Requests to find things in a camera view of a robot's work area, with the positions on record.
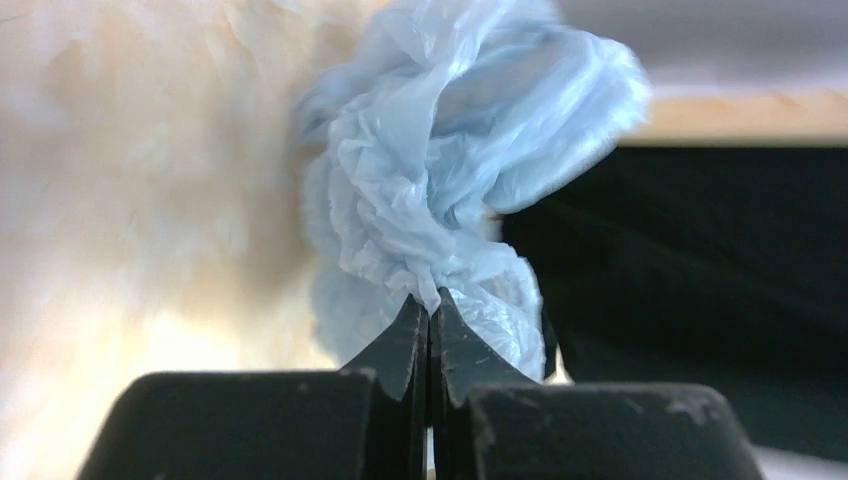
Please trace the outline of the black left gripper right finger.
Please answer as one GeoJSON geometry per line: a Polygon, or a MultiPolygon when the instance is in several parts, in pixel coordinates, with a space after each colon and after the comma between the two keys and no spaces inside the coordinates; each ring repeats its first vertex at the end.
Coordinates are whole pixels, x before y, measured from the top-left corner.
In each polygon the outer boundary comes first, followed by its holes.
{"type": "Polygon", "coordinates": [[[727,400],[702,385],[539,384],[462,319],[447,289],[430,321],[440,479],[758,479],[727,400]]]}

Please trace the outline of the light blue plastic trash bag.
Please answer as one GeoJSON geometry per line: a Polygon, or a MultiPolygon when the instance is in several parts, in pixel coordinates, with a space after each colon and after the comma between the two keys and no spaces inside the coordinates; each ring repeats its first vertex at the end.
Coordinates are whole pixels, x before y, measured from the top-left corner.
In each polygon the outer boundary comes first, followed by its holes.
{"type": "Polygon", "coordinates": [[[413,296],[463,319],[535,381],[542,297],[494,216],[577,178],[645,119],[635,53],[568,26],[552,1],[395,1],[299,103],[305,233],[322,260],[317,337],[361,352],[413,296]]]}

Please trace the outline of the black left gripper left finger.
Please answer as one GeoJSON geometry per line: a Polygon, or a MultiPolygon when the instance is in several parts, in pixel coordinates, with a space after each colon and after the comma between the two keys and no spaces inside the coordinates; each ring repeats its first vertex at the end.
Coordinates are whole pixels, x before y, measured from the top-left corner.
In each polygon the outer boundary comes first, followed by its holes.
{"type": "Polygon", "coordinates": [[[159,372],[114,403],[83,479],[422,479],[425,309],[336,371],[159,372]]]}

